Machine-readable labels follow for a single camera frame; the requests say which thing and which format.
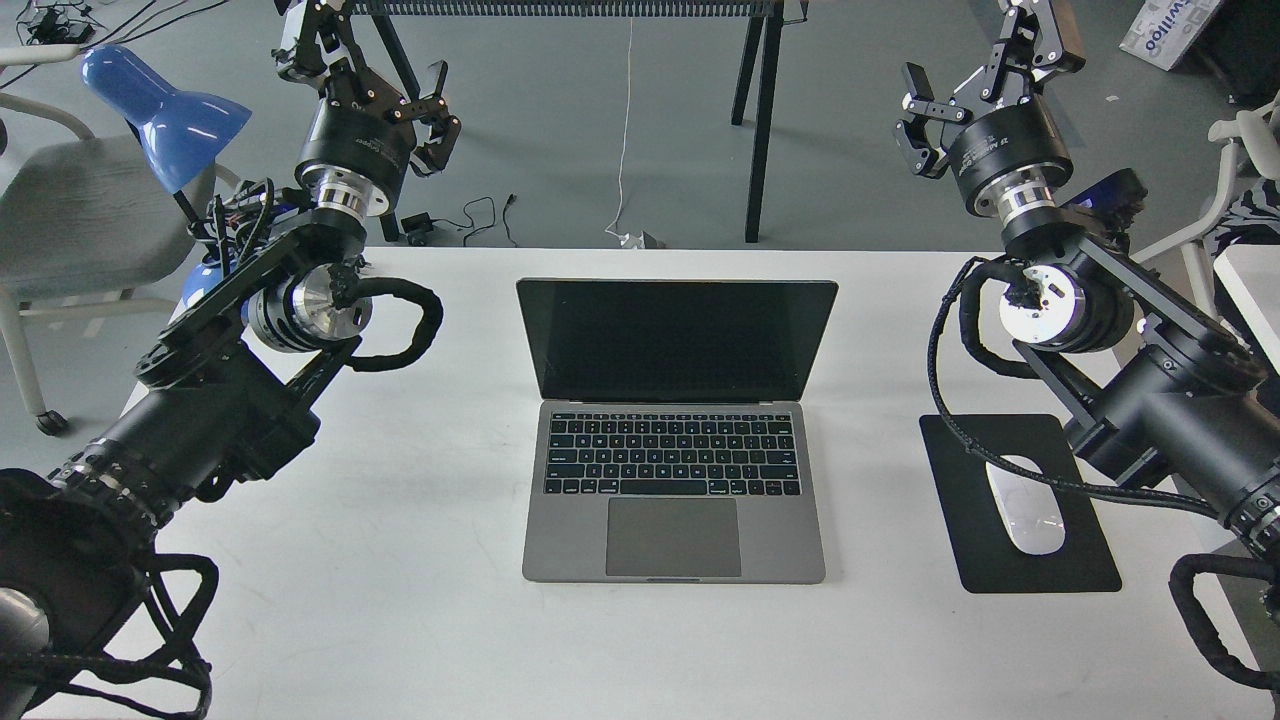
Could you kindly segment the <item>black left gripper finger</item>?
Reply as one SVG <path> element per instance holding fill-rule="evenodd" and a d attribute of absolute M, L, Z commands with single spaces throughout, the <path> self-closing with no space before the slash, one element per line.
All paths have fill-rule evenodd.
<path fill-rule="evenodd" d="M 412 150 L 410 161 L 410 168 L 420 178 L 445 169 L 461 136 L 461 120 L 451 113 L 444 99 L 448 70 L 448 61 L 433 63 L 428 68 L 431 92 L 404 105 L 404 117 L 426 128 L 426 138 Z"/>
<path fill-rule="evenodd" d="M 273 50 L 276 74 L 320 96 L 371 96 L 372 81 L 355 41 L 347 1 L 279 1 L 284 27 Z"/>

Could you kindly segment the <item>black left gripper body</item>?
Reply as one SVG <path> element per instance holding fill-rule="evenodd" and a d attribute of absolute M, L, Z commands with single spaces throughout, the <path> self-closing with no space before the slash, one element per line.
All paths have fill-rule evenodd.
<path fill-rule="evenodd" d="M 417 143 L 402 92 L 374 70 L 339 72 L 317 105 L 294 177 L 320 208 L 351 217 L 396 210 Z"/>

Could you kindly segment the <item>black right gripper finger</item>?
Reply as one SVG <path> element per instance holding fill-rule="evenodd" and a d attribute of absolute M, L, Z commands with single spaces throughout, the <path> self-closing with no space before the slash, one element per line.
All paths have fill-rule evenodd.
<path fill-rule="evenodd" d="M 1001 1 L 1002 26 L 986 61 L 987 101 L 1028 101 L 1059 76 L 1084 68 L 1085 47 L 1068 1 Z"/>
<path fill-rule="evenodd" d="M 914 176 L 938 179 L 947 169 L 948 159 L 942 146 L 929 140 L 927 126 L 931 122 L 966 126 L 973 120 L 973 111 L 954 102 L 938 102 L 925 69 L 915 63 L 902 65 L 902 77 L 906 94 L 902 117 L 893 127 L 895 143 Z"/>

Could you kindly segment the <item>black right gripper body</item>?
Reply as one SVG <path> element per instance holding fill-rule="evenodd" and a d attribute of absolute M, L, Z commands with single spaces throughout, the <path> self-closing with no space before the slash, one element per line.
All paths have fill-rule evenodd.
<path fill-rule="evenodd" d="M 995 202 L 982 195 L 1011 172 L 1037 167 L 1053 188 L 1070 179 L 1068 147 L 1027 68 L 989 61 L 955 88 L 954 101 L 969 118 L 946 126 L 940 145 L 969 214 L 993 217 Z"/>

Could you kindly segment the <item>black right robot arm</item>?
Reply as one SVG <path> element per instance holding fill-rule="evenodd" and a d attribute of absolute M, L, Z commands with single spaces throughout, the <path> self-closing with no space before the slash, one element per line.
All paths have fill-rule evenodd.
<path fill-rule="evenodd" d="M 1004 254 L 972 258 L 933 320 L 925 373 L 934 406 L 961 447 L 1012 471 L 964 430 L 940 391 L 937 357 L 950 313 L 972 359 L 998 375 L 1042 380 L 1070 411 L 1073 454 L 1107 486 L 1038 471 L 1025 478 L 1114 503 L 1215 519 L 1243 559 L 1193 553 L 1170 574 L 1172 601 L 1208 665 L 1276 692 L 1277 674 L 1245 666 L 1221 642 L 1194 594 L 1202 574 L 1267 585 L 1277 616 L 1277 418 L 1256 397 L 1266 368 L 1234 334 L 1129 254 L 1128 228 L 1146 187 L 1124 168 L 1068 201 L 1065 138 L 1043 100 L 1055 77 L 1085 64 L 1065 1 L 1004 1 L 988 58 L 950 99 L 908 63 L 893 137 L 913 174 L 951 174 L 974 217 L 1001 224 Z"/>

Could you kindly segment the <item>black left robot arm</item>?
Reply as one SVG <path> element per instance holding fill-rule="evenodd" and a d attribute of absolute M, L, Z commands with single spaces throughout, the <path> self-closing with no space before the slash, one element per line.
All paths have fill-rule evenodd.
<path fill-rule="evenodd" d="M 443 320 L 411 281 L 360 274 L 364 222 L 394 225 L 408 172 L 442 170 L 460 136 L 433 67 L 421 95 L 390 23 L 393 1 L 280 1 L 278 74 L 317 91 L 294 177 L 266 184 L 250 224 L 214 208 L 221 279 L 157 337 L 136 377 L 141 401 L 47 475 L 3 471 L 3 716 L 76 676 L 147 679 L 211 700 L 195 633 L 218 588 L 212 560 L 160 553 L 156 534 L 192 498 L 264 480 L 312 445 L 312 406 L 343 369 L 417 361 Z"/>

